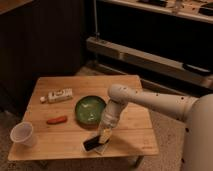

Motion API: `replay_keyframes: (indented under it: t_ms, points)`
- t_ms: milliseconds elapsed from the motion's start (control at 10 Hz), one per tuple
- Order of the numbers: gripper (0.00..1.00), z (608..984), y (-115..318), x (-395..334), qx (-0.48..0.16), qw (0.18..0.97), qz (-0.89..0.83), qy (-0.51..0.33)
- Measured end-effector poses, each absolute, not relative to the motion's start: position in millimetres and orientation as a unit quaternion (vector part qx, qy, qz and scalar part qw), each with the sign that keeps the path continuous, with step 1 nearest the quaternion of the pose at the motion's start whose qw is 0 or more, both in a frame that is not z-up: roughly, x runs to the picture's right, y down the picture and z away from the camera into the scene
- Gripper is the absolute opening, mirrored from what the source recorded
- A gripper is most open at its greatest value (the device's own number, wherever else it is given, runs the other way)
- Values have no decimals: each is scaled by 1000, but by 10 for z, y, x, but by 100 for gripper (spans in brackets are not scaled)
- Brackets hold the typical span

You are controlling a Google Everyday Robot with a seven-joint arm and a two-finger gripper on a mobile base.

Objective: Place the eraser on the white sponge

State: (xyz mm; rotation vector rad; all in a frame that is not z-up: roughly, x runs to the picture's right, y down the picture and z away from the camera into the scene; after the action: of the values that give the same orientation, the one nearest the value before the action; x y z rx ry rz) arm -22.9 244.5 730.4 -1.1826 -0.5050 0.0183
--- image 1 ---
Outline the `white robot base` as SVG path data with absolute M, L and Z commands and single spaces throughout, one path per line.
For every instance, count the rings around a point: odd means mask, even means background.
M 199 98 L 189 112 L 181 171 L 213 171 L 213 94 Z

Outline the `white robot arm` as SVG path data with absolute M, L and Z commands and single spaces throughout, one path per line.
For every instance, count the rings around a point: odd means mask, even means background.
M 112 130 L 118 125 L 120 115 L 129 103 L 141 105 L 169 117 L 186 121 L 192 106 L 197 101 L 197 98 L 190 96 L 140 92 L 121 84 L 111 85 L 107 93 L 109 101 L 102 112 L 98 127 L 99 135 L 105 129 Z

